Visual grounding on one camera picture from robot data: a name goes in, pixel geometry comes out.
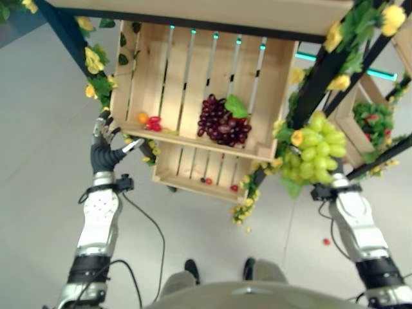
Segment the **wooden shelf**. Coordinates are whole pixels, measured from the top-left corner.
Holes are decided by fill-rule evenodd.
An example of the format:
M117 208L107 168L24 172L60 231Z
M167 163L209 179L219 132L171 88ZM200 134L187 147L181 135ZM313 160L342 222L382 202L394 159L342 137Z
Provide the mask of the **wooden shelf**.
M60 8L125 12L326 35L351 0L48 0Z
M113 91L111 109L124 133L272 161L276 150L272 125L286 101L295 42L267 39L264 47L262 37L243 35L239 41L232 33L220 32L216 38L211 31L147 23L138 35L129 22L123 22L121 31L127 44L119 46L119 52L128 59L137 52L134 72L133 61L117 64L115 71L119 87ZM201 103L209 93L217 98L233 93L251 106L252 130L244 147L218 145L206 135L197 136ZM162 127L178 134L145 130L136 121L139 112L161 116Z
M241 203L247 196L244 189L230 189L238 185L250 172L252 161L229 154L221 154L190 146L170 143L160 144L160 155L153 172L153 181L195 193ZM200 178L210 178L211 185Z
M353 106L358 101L388 105L372 78L365 74L360 82L345 96L329 119L346 135L346 159L354 168L364 164L362 153L375 150L365 133L356 123L353 115Z

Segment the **orange fruit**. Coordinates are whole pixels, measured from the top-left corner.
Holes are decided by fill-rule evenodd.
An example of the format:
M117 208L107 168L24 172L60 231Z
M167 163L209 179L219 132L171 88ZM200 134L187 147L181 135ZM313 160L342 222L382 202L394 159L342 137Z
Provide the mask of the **orange fruit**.
M137 121L139 121L141 124L147 124L147 121L149 121L149 116L147 116L147 114L143 112L138 113Z

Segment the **gray pants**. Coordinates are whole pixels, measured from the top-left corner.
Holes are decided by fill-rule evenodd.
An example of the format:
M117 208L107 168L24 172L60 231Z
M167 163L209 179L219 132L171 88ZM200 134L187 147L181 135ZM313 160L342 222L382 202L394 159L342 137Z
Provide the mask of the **gray pants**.
M280 283L288 283L282 270L277 264L266 261L264 259L259 259L253 266L253 280L256 281L274 281ZM193 275L184 270L183 272L178 272L173 274L166 281L163 287L162 294L160 297L167 296L169 294L178 292L185 288L192 288L196 286L196 280Z

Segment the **black cable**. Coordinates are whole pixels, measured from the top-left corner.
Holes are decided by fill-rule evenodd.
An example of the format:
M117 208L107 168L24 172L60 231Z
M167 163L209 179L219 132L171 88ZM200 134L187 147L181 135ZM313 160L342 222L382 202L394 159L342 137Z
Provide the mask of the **black cable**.
M127 269L129 270L130 276L133 279L133 283L135 284L135 288L136 288L136 293L137 293L137 298L139 300L139 308L142 308L142 297L140 295L140 291L139 291L139 287L137 286L137 281L136 281L136 277L135 274L133 273L130 265L124 261L123 259L116 259L106 265L104 265L102 267L102 269L100 269L91 279L90 281L86 284L86 286L83 288L83 290L80 292L78 298L76 299L76 301L71 305L71 309L76 308L77 304L80 302L80 298L83 296L83 294L85 293L85 291L89 288L89 286L94 282L94 280L101 275L107 268L109 268L111 265L115 264L115 263L122 263L123 265L125 265L127 267Z
M152 217L150 217L148 214L146 214L136 203L132 202L127 196L126 194L123 192L123 197L125 198L126 201L128 201L132 206L134 206L138 211L140 211L147 219L149 219L157 228L157 230L159 231L160 236L162 237L162 243L163 243L163 249L162 249L162 260L160 262L160 275L159 275L159 285L158 285L158 289L157 289L157 293L156 293L156 297L154 298L153 302L157 301L157 299L159 298L160 295L160 289L162 287L162 276L163 276L163 266L164 266L164 261L165 261L165 247L166 247L166 240L165 240L165 236L163 235L162 230L160 229L159 225L157 224L157 222L152 219Z
M323 201L322 204L321 204L321 206L319 206L319 208L317 209L317 212L318 212L322 217L324 217L325 219L332 220L332 217L329 217L329 216L327 216L327 215L325 215L325 214L322 213L322 208L323 208L323 206L325 206L325 204L326 204L326 201Z
M335 222L334 220L331 220L331 222L330 222L330 236L332 237L332 241L333 241L333 243L335 244L337 250L338 250L344 257L346 257L348 260L351 261L349 255L347 255L347 253L345 253L345 251L343 251L342 248L341 248L341 247L337 244L337 242L336 242L335 236L333 235L333 223L334 223L334 222Z

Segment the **black metal frame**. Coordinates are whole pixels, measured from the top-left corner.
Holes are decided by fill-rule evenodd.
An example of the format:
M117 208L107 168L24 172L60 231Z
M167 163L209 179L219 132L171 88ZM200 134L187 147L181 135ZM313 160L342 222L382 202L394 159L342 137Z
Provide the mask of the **black metal frame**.
M62 41L63 45L69 51L70 55L73 57L79 68L87 77L92 77L93 74L91 74L87 70L87 67L85 65L84 48L87 46L87 42L84 40L77 22L74 19L74 16L76 15L106 17L112 19L123 19L128 21L140 21L159 24L173 24L175 26L186 26L223 32L275 37L293 41L322 43L325 39L325 37L322 35L313 35L309 33L297 33L242 25L212 23L208 21L195 21L174 17L162 17L145 14L131 14L125 12L112 12L79 8L56 8L47 3L45 0L34 1L59 39ZM382 2L382 0L376 0L374 1L374 5L380 5ZM412 11L412 2L410 0L405 0L402 3L402 6L404 7L406 14L409 15ZM346 96L346 94L348 94L352 87L354 87L354 85L358 82L358 80L362 77L371 63L377 58L378 54L383 50L383 48L390 40L391 37L385 37L381 35L372 47L370 47L370 44L367 45L367 48L365 49L362 72L355 73L351 76L351 84L348 89L346 91L339 92L325 108L326 115L330 115L334 111L340 101ZM349 52L346 50L343 50L339 53L335 51L332 53L326 53L324 48L321 48L319 50L313 70L311 71L310 76L307 78L306 82L299 92L297 107L295 108L294 114L292 115L292 125L294 129L301 128L304 123L310 118L310 115L313 113L313 111L316 109L316 107L324 97L330 81L339 72L348 55ZM356 178L366 171L369 171L375 166L381 164L382 162L389 160L393 156L411 147L411 141L412 137L409 136L405 140L393 146L391 149L388 149L372 164L365 164L353 170L348 175L348 177L350 179ZM144 143L140 147L140 149L146 156L153 156L152 150L150 149L147 142ZM259 168L255 174L256 185L260 185L260 183L265 179L265 176L266 175L263 172L263 169Z

